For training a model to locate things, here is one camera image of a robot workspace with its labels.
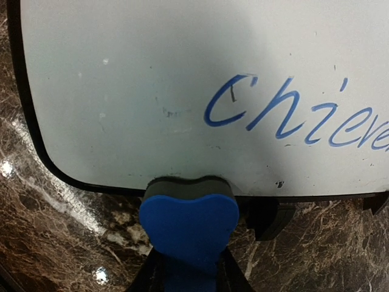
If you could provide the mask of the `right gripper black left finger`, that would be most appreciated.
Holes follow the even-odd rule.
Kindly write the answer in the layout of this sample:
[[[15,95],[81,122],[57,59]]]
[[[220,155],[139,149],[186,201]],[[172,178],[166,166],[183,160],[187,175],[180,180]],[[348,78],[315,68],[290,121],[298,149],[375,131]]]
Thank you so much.
[[[164,258],[154,248],[150,251],[127,292],[164,291]]]

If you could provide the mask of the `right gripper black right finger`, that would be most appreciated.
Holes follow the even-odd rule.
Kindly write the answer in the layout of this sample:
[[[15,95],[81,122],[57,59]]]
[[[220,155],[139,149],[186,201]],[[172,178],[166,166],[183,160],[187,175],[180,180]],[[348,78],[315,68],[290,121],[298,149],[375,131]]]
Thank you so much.
[[[217,292],[254,292],[228,248],[218,261]]]

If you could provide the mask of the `blue whiteboard eraser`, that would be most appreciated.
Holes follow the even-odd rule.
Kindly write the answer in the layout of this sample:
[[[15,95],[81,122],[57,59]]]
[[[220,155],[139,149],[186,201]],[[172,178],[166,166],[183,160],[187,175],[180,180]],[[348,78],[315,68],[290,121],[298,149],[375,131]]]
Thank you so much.
[[[165,291],[216,291],[218,262],[239,220],[226,180],[156,178],[146,188],[139,220],[162,254]]]

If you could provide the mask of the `white whiteboard with black frame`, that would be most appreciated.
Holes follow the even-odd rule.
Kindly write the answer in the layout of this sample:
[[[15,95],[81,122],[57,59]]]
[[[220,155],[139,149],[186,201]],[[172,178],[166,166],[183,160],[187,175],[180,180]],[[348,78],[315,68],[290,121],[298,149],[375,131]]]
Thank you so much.
[[[388,190],[387,1],[8,1],[44,165],[85,190]]]

